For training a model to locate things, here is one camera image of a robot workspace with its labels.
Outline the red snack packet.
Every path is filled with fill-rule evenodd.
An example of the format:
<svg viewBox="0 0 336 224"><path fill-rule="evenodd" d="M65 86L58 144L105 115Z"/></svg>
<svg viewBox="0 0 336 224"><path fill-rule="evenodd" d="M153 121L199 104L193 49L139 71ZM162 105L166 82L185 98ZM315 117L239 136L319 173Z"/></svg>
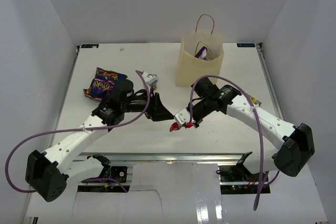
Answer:
<svg viewBox="0 0 336 224"><path fill-rule="evenodd" d="M182 125L180 125L178 122L174 122L169 129L169 132L173 132L173 131L178 131L180 130L182 127Z"/></svg>

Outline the purple snack pouch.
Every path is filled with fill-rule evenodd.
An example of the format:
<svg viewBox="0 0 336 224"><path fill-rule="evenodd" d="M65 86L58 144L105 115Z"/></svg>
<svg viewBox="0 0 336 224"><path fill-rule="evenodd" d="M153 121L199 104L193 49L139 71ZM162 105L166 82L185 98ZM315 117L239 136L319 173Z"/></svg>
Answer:
<svg viewBox="0 0 336 224"><path fill-rule="evenodd" d="M196 54L195 54L195 58L197 59L202 59L202 60L206 60L206 61L210 61L210 59L208 58L208 52L209 49L205 46L203 46Z"/></svg>

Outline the brown chocolate bar wrapper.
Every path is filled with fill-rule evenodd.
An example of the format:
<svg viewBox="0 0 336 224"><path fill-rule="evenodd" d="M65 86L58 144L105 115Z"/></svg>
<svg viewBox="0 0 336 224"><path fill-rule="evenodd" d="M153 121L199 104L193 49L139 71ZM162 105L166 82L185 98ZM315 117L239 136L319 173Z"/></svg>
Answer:
<svg viewBox="0 0 336 224"><path fill-rule="evenodd" d="M156 89L157 89L157 85L156 85L156 84L152 84L152 85L150 85L150 88L151 88L152 90L156 90Z"/></svg>

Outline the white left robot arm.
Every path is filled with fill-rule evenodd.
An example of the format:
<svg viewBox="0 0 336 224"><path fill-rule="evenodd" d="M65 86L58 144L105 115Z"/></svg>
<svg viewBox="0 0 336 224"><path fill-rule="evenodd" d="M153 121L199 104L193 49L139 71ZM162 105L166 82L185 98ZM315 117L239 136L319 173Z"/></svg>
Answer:
<svg viewBox="0 0 336 224"><path fill-rule="evenodd" d="M96 178L104 182L110 178L110 161L99 154L85 161L74 162L90 144L121 124L126 113L143 112L153 122L172 120L174 116L162 104L160 95L151 90L134 92L133 82L119 81L85 120L78 131L71 133L42 153L29 154L25 180L46 202L56 200L66 189L67 181L78 182Z"/></svg>

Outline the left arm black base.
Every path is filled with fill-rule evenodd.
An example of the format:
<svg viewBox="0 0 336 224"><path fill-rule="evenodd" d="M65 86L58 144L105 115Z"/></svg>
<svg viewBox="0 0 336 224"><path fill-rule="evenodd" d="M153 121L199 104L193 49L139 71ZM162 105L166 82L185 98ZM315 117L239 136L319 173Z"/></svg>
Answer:
<svg viewBox="0 0 336 224"><path fill-rule="evenodd" d="M98 177L87 178L82 180L81 183L104 183L104 192L114 190L115 188L123 193L128 192L123 186L123 183L127 182L128 168L126 166L113 166L107 157L99 154L87 157L87 159L89 158L94 158L99 161L103 169Z"/></svg>

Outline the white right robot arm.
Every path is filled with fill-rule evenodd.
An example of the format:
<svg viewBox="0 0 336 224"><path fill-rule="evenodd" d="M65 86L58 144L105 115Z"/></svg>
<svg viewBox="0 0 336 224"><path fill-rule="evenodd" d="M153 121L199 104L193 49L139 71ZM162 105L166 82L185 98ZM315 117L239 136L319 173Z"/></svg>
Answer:
<svg viewBox="0 0 336 224"><path fill-rule="evenodd" d="M235 118L266 138L274 149L260 151L259 155L247 152L237 162L238 177L247 182L259 172L278 170L296 177L314 155L312 129L305 123L294 125L283 121L252 103L248 95L233 83L218 88L208 77L192 85L192 93L201 97L188 112L195 127L212 112L222 112Z"/></svg>

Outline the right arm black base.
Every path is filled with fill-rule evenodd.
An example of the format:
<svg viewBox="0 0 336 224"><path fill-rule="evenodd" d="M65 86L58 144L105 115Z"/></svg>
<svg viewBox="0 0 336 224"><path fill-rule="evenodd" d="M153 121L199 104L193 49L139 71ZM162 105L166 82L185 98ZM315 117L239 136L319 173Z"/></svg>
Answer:
<svg viewBox="0 0 336 224"><path fill-rule="evenodd" d="M216 174L219 177L221 195L251 195L257 193L258 174L243 168L241 159L250 153L214 154L217 158Z"/></svg>

